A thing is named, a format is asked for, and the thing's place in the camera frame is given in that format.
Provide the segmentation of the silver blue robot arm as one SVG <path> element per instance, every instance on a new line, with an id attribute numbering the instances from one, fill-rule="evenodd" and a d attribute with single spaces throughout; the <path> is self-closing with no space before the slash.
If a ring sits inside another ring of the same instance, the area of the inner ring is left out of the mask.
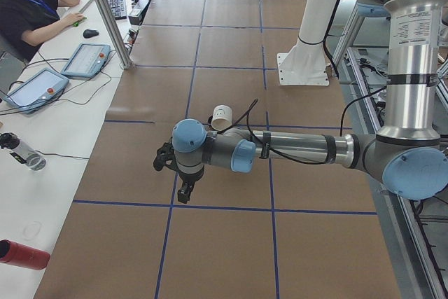
<path id="1" fill-rule="evenodd" d="M 447 185 L 447 158 L 433 129 L 442 8 L 447 0 L 357 0 L 358 12 L 389 18 L 386 114 L 374 134 L 322 134 L 206 130 L 201 122 L 178 122 L 157 152 L 156 169 L 178 173 L 180 202 L 190 199 L 206 165 L 250 172 L 256 158 L 282 157 L 303 165 L 339 164 L 357 169 L 409 200 L 434 196 Z"/>

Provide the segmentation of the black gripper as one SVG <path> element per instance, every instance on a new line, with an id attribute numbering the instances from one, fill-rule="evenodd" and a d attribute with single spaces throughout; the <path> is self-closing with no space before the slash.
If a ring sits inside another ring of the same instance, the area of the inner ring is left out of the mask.
<path id="1" fill-rule="evenodd" d="M 180 169 L 177 169 L 177 172 L 182 180 L 182 186 L 177 191 L 177 200 L 180 203 L 188 203 L 192 192 L 194 191 L 195 183 L 204 175 L 204 168 L 202 167 L 200 170 L 193 173 L 186 173 Z"/>

